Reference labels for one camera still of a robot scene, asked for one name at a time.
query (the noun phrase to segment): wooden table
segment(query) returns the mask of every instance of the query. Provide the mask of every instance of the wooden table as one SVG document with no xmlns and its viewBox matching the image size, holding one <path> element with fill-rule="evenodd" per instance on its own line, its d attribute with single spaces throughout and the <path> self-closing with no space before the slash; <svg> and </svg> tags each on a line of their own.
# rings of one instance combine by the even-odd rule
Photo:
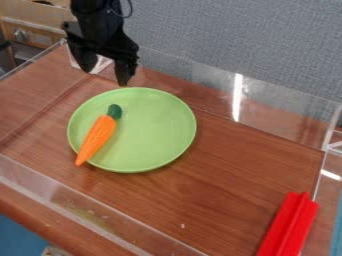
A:
<svg viewBox="0 0 342 256">
<path fill-rule="evenodd" d="M 233 122 L 223 92 L 145 68 L 131 84 L 172 92 L 195 113 L 195 142 L 168 166 L 133 175 L 74 167 L 65 136 L 70 114 L 88 98 L 119 87 L 70 68 L 64 47 L 0 82 L 1 155 L 204 254 L 255 255 L 286 193 L 312 192 L 323 153 Z M 243 104 L 295 125 L 310 123 L 310 129 L 286 130 L 298 140 L 326 125 Z M 1 182 L 0 212 L 74 255 L 132 254 Z"/>
</svg>

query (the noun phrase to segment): cable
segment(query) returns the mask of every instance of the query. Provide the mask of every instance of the cable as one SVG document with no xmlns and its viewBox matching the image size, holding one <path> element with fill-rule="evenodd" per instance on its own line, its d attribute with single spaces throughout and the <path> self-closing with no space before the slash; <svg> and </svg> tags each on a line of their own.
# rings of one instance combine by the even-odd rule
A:
<svg viewBox="0 0 342 256">
<path fill-rule="evenodd" d="M 133 13 L 132 1 L 131 1 L 131 0 L 127 0 L 128 5 L 129 5 L 129 12 L 128 12 L 128 14 L 127 14 L 125 16 L 123 16 L 123 15 L 120 15 L 119 13 L 115 12 L 113 6 L 112 6 L 112 3 L 113 3 L 115 1 L 119 1 L 119 0 L 112 0 L 112 2 L 111 2 L 111 4 L 109 4 L 109 6 L 111 6 L 111 11 L 113 12 L 113 14 L 115 14 L 116 16 L 119 16 L 119 17 L 121 17 L 121 18 L 124 18 L 124 19 L 125 19 L 125 18 L 129 18 L 129 17 L 132 16 L 132 13 Z"/>
</svg>

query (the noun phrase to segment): wooden surface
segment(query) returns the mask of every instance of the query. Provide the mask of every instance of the wooden surface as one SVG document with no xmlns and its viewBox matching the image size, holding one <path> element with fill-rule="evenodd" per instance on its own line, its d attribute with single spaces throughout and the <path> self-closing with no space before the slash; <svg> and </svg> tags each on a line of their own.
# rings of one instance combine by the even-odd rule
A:
<svg viewBox="0 0 342 256">
<path fill-rule="evenodd" d="M 201 111 L 205 103 L 217 104 L 209 98 L 216 91 L 149 70 L 148 76 L 136 76 L 136 85 L 160 85 L 191 101 L 197 120 L 193 145 L 173 163 L 152 172 L 121 175 L 89 165 L 76 168 L 65 138 L 69 116 L 89 97 L 117 86 L 65 69 L 65 51 L 58 49 L 2 82 L 1 153 L 204 253 L 255 255 L 286 193 L 314 188 L 322 152 Z M 1 202 L 4 196 L 12 196 L 9 191 L 1 193 Z M 72 226 L 56 227 L 52 237 L 41 222 L 29 221 L 49 210 L 30 207 L 32 202 L 16 196 L 13 205 L 9 200 L 0 205 L 9 217 L 70 253 L 105 255 L 93 254 L 104 250 L 101 239 L 91 244 L 92 252 L 83 248 L 79 253 L 84 247 L 79 240 L 87 240 L 88 234 L 80 235 Z M 64 232 L 76 232 L 74 241 Z"/>
<path fill-rule="evenodd" d="M 22 23 L 18 21 L 2 21 L 2 29 L 5 39 L 37 48 L 48 48 L 56 44 L 61 38 L 65 38 L 62 31 L 58 33 L 48 31 L 46 28 L 38 27 L 36 24 Z M 17 40 L 14 36 L 16 29 L 26 33 L 28 39 L 25 42 Z"/>
</svg>

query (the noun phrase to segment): toy carrot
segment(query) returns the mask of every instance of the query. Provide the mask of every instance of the toy carrot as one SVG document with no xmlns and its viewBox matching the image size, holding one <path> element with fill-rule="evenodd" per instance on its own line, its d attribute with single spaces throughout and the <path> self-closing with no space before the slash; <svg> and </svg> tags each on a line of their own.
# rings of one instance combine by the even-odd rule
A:
<svg viewBox="0 0 342 256">
<path fill-rule="evenodd" d="M 99 151 L 116 129 L 116 120 L 120 119 L 123 110 L 119 105 L 108 107 L 107 115 L 101 115 L 93 123 L 83 141 L 74 164 L 80 166 Z"/>
</svg>

